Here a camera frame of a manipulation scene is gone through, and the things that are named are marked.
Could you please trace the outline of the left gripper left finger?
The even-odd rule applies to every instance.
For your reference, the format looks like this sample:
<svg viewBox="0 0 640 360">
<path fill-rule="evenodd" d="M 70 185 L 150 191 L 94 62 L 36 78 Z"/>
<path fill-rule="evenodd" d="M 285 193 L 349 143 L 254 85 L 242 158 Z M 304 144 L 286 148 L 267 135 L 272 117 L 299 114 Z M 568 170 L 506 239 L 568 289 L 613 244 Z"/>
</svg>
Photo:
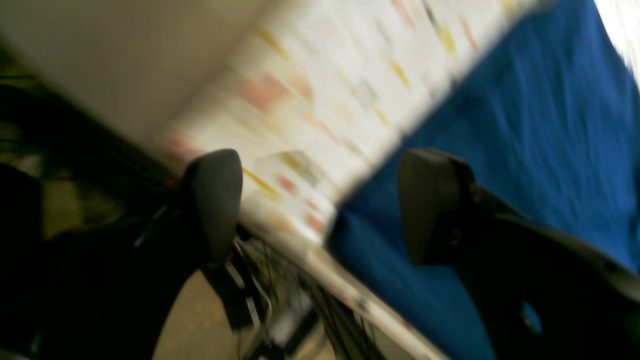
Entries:
<svg viewBox="0 0 640 360">
<path fill-rule="evenodd" d="M 150 360 L 174 301 L 233 250 L 243 167 L 192 162 L 152 216 L 42 239 L 39 181 L 1 165 L 1 349 L 30 360 Z"/>
</svg>

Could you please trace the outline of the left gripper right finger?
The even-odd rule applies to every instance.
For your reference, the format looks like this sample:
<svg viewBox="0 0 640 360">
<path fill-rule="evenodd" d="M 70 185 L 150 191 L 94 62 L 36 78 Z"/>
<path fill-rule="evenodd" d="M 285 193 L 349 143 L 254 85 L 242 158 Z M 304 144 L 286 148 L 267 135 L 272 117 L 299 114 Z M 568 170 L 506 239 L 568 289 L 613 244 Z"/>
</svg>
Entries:
<svg viewBox="0 0 640 360">
<path fill-rule="evenodd" d="M 410 260 L 455 272 L 499 360 L 639 358 L 638 274 L 526 219 L 462 158 L 405 150 L 398 200 Z"/>
</svg>

